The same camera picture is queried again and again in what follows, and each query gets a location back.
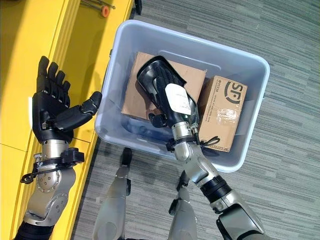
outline plastic bin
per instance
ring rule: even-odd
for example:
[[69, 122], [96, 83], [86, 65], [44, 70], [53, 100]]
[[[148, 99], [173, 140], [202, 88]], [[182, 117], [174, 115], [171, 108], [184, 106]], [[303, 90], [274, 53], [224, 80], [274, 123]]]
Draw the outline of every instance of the plastic bin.
[[121, 113], [136, 53], [162, 55], [168, 60], [206, 70], [206, 77], [226, 77], [248, 86], [230, 152], [203, 153], [221, 172], [234, 172], [244, 163], [268, 82], [270, 67], [260, 56], [137, 20], [121, 24], [116, 32], [95, 121], [98, 136], [109, 143], [174, 159], [165, 143], [170, 128], [155, 128], [146, 120]]

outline cardboard box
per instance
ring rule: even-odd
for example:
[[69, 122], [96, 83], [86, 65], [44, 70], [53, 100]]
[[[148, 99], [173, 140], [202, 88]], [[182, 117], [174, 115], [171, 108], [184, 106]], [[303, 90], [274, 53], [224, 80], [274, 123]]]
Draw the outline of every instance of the cardboard box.
[[[121, 111], [123, 114], [149, 120], [149, 113], [160, 113], [160, 111], [156, 109], [156, 106], [150, 101], [137, 81], [138, 71], [148, 60], [153, 57], [153, 55], [147, 53], [137, 53], [135, 62], [131, 70], [130, 79], [126, 88], [125, 99]], [[174, 61], [169, 61], [169, 63], [186, 81], [186, 84], [184, 86], [186, 91], [197, 102], [206, 77], [206, 72]]]
[[208, 141], [218, 136], [220, 142], [207, 148], [229, 152], [236, 133], [247, 86], [215, 76], [203, 86], [198, 109], [199, 138]]

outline yellow furniture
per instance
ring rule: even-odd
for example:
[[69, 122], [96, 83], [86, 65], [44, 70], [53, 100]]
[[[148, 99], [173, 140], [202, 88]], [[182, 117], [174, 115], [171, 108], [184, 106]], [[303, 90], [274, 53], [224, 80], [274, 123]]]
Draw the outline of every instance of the yellow furniture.
[[[41, 146], [29, 125], [28, 97], [36, 90], [42, 55], [57, 62], [71, 83], [71, 106], [100, 91], [117, 27], [129, 18], [133, 0], [105, 0], [115, 6], [103, 18], [80, 0], [0, 1], [0, 152], [1, 239], [13, 239], [34, 189], [19, 182], [32, 170]], [[97, 135], [92, 119], [74, 132], [71, 147], [84, 152], [74, 167], [76, 182], [68, 204], [54, 227], [52, 240], [70, 239]]]

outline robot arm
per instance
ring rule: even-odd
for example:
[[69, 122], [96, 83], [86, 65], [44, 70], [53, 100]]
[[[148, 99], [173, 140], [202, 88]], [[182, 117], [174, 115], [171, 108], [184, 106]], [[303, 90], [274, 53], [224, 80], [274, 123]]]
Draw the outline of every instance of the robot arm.
[[38, 67], [36, 93], [32, 97], [32, 130], [42, 145], [34, 155], [32, 173], [22, 177], [30, 184], [36, 178], [35, 190], [15, 240], [48, 240], [66, 204], [76, 173], [73, 166], [82, 163], [85, 155], [69, 148], [73, 129], [88, 122], [97, 112], [102, 95], [96, 91], [82, 105], [69, 108], [70, 83], [58, 65], [42, 56]]
[[148, 61], [137, 74], [143, 90], [161, 115], [149, 115], [157, 127], [172, 129], [170, 150], [184, 165], [184, 171], [206, 196], [219, 218], [216, 221], [225, 240], [268, 240], [263, 226], [239, 194], [231, 189], [203, 155], [198, 136], [198, 108], [183, 88], [186, 83], [164, 57]]

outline cable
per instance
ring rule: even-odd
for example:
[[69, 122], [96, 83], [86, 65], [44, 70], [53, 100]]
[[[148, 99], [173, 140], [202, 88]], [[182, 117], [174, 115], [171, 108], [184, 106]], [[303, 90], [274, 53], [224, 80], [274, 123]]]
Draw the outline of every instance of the cable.
[[69, 168], [70, 166], [74, 166], [74, 164], [57, 166], [56, 168], [45, 170], [45, 171], [32, 171], [31, 173], [27, 173], [27, 174], [23, 175], [20, 180], [20, 183], [30, 184], [34, 181], [34, 178], [39, 174], [47, 174], [47, 173], [55, 172], [55, 171], [58, 171], [61, 169]]
[[199, 139], [199, 133], [195, 133], [194, 134], [194, 139], [195, 139], [195, 143], [197, 144], [197, 145], [201, 145], [201, 142], [200, 142], [200, 139]]
[[220, 142], [220, 138], [218, 136], [214, 136], [209, 141], [206, 141], [206, 142], [201, 141], [200, 145], [203, 146], [203, 147], [208, 147], [208, 146], [215, 145], [215, 144], [217, 144], [219, 142]]

